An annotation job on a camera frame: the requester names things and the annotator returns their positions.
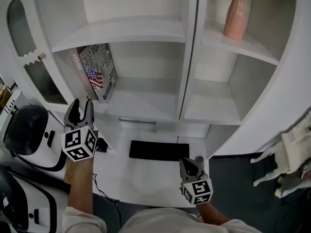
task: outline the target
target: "black cable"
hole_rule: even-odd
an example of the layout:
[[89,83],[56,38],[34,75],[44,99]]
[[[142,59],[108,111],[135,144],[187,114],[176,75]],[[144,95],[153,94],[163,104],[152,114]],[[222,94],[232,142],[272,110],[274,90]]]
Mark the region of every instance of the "black cable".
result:
[[122,228],[122,217],[121,217],[121,213],[118,209],[118,204],[120,203],[120,200],[113,201],[110,197],[108,197],[106,195],[105,192],[103,192],[101,189],[99,189],[97,186],[96,176],[97,176],[97,174],[93,173],[93,181],[95,182],[95,186],[96,186],[97,190],[99,191],[99,196],[101,196],[101,198],[103,198],[106,202],[115,205],[115,210],[117,212],[117,217],[118,217],[118,221],[119,221],[119,225],[120,225],[120,229],[121,229]]

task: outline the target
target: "person's arm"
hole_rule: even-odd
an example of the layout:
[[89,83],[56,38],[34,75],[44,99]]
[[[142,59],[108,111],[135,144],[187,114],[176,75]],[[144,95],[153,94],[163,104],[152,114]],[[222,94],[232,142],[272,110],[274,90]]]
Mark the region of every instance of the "person's arm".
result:
[[94,157],[76,162],[68,206],[93,214],[93,163]]
[[227,223],[230,219],[220,213],[210,203],[203,203],[196,205],[203,221],[208,224],[222,225]]

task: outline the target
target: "dark floor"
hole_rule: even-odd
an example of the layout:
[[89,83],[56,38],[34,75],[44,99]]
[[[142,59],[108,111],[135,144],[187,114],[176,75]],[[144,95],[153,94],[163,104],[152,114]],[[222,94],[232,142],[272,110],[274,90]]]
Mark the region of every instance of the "dark floor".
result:
[[[303,225],[310,225],[311,200],[302,201],[302,190],[284,199],[274,196],[276,180],[253,187],[254,180],[274,169],[273,156],[255,164],[250,157],[212,158],[209,162],[214,194],[211,203],[229,218],[237,218],[263,233],[304,233]],[[135,213],[148,206],[120,202],[118,208],[124,224]],[[119,231],[113,204],[94,195],[94,214],[102,218],[109,233]]]

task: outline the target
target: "ribbed vase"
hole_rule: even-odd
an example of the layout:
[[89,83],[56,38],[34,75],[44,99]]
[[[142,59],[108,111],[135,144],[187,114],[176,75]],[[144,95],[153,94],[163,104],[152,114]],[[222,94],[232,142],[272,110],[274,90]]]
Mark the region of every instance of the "ribbed vase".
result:
[[232,0],[225,20],[224,35],[240,41],[246,30],[247,0]]

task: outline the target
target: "american flag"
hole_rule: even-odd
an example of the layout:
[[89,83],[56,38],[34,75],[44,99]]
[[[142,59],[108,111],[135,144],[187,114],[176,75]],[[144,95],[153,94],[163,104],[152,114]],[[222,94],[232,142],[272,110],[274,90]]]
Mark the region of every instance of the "american flag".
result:
[[103,75],[100,72],[94,72],[89,69],[87,71],[87,76],[92,86],[103,87]]

